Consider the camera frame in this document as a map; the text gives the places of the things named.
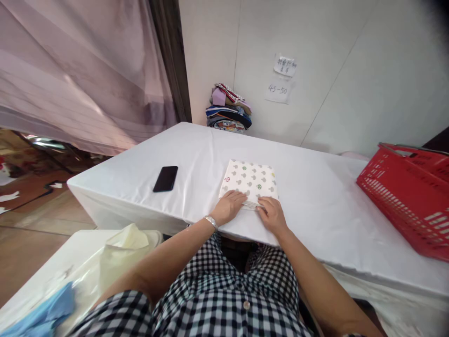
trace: wristwatch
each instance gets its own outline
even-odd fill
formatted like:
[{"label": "wristwatch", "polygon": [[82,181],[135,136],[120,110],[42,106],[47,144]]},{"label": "wristwatch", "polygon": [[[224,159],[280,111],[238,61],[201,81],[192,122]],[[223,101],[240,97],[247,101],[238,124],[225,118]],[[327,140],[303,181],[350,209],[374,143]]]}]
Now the wristwatch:
[{"label": "wristwatch", "polygon": [[210,217],[209,215],[204,218],[212,224],[212,226],[215,228],[215,233],[216,233],[218,231],[218,227],[217,227],[217,223],[215,222],[214,218]]}]

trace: hand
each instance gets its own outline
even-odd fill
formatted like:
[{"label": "hand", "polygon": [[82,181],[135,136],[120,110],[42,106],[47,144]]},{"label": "hand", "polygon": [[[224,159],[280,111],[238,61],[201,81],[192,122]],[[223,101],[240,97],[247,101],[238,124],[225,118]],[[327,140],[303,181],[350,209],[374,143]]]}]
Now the hand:
[{"label": "hand", "polygon": [[259,204],[265,207],[257,207],[266,229],[272,232],[276,237],[289,228],[285,221],[284,212],[282,211],[281,203],[271,197],[259,198]]},{"label": "hand", "polygon": [[248,199],[246,194],[242,192],[227,191],[218,201],[210,216],[214,218],[217,226],[220,227],[235,218],[246,199]]}]

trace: pink curtain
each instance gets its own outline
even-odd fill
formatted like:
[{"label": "pink curtain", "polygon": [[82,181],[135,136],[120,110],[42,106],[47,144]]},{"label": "pink curtain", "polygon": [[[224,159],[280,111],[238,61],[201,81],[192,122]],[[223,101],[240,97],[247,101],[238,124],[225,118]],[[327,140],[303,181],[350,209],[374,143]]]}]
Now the pink curtain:
[{"label": "pink curtain", "polygon": [[0,126],[115,155],[176,124],[145,0],[0,0]]}]

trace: folded cloth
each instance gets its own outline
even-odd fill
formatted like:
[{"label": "folded cloth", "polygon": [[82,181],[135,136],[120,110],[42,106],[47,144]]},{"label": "folded cloth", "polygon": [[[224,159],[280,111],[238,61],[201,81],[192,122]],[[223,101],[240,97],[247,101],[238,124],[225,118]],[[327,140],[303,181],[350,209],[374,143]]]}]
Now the folded cloth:
[{"label": "folded cloth", "polygon": [[238,111],[236,109],[230,109],[227,107],[222,107],[219,105],[211,105],[210,107],[208,107],[206,109],[206,116],[207,117],[212,117],[215,114],[222,112],[222,111],[229,111],[229,112],[233,112],[233,113],[238,113]]},{"label": "folded cloth", "polygon": [[226,104],[226,94],[220,88],[215,88],[212,93],[212,104],[220,106],[224,106]]},{"label": "folded cloth", "polygon": [[240,122],[244,125],[245,129],[248,129],[252,125],[251,118],[249,116],[246,116],[244,113],[226,107],[211,105],[206,109],[206,115],[207,117],[211,116],[226,117],[230,120]]},{"label": "folded cloth", "polygon": [[228,97],[226,97],[225,103],[228,106],[240,106],[240,107],[243,108],[243,110],[245,110],[247,115],[249,115],[249,116],[252,115],[251,107],[245,101],[241,101],[241,102],[238,102],[238,103],[233,103]]},{"label": "folded cloth", "polygon": [[226,84],[224,84],[224,83],[215,83],[215,86],[216,86],[216,87],[219,87],[219,88],[226,94],[226,96],[229,97],[229,99],[230,99],[233,103],[238,103],[238,102],[241,102],[241,101],[244,101],[244,100],[245,100],[242,96],[240,96],[240,95],[236,94],[235,92],[233,92],[233,91],[231,90],[231,88],[229,88],[229,87],[228,87]]},{"label": "folded cloth", "polygon": [[240,122],[230,121],[227,119],[216,122],[213,127],[219,130],[225,130],[235,133],[241,133],[245,131],[245,127]]},{"label": "folded cloth", "polygon": [[226,104],[224,107],[225,107],[225,108],[228,108],[228,109],[231,109],[231,110],[234,110],[234,111],[238,112],[239,114],[241,114],[242,116],[245,116],[245,117],[247,117],[248,119],[251,119],[251,116],[249,116],[249,115],[246,113],[245,109],[243,109],[241,106],[237,106],[237,105],[227,105],[227,104]]},{"label": "folded cloth", "polygon": [[211,117],[207,117],[206,124],[207,124],[208,127],[214,127],[215,123],[219,122],[221,120],[229,120],[229,119],[226,118],[226,117],[213,115]]},{"label": "folded cloth", "polygon": [[256,210],[259,197],[279,199],[275,180],[275,172],[269,165],[229,160],[218,197],[221,198],[229,190],[244,192],[248,199],[243,203],[244,209]]},{"label": "folded cloth", "polygon": [[1,333],[6,336],[53,337],[54,330],[75,309],[72,282],[29,313],[20,322]]}]

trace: black and white checkered clothing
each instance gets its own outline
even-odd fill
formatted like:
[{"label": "black and white checkered clothing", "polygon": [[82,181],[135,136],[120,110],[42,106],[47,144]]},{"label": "black and white checkered clothing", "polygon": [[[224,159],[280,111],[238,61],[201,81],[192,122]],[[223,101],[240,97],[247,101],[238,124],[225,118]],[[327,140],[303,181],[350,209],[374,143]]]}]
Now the black and white checkered clothing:
[{"label": "black and white checkered clothing", "polygon": [[73,336],[312,336],[299,318],[293,268],[278,248],[260,246],[242,274],[214,234],[153,312],[145,295],[126,291],[99,304]]}]

